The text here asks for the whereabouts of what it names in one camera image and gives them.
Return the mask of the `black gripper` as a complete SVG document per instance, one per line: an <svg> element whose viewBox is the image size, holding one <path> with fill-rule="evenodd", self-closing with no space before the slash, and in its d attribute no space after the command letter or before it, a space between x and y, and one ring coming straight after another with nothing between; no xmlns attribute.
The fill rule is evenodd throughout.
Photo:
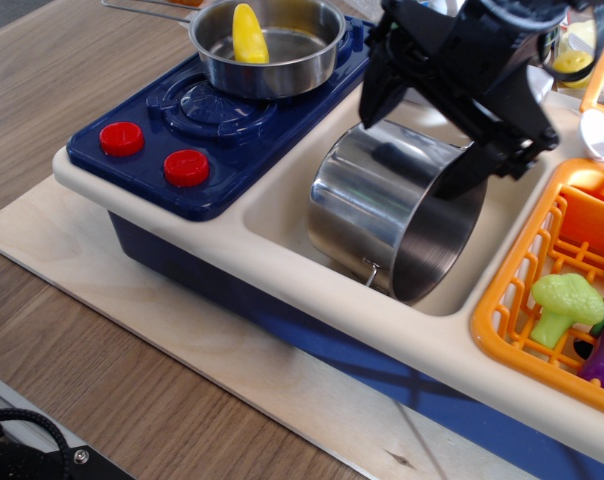
<svg viewBox="0 0 604 480"><path fill-rule="evenodd" d="M540 106L523 105L526 67L563 19L561 1L466 1L455 16L385 1L366 40L359 116L368 129L416 89L473 140L436 180L452 200L491 176L519 180L558 135Z"/></svg>

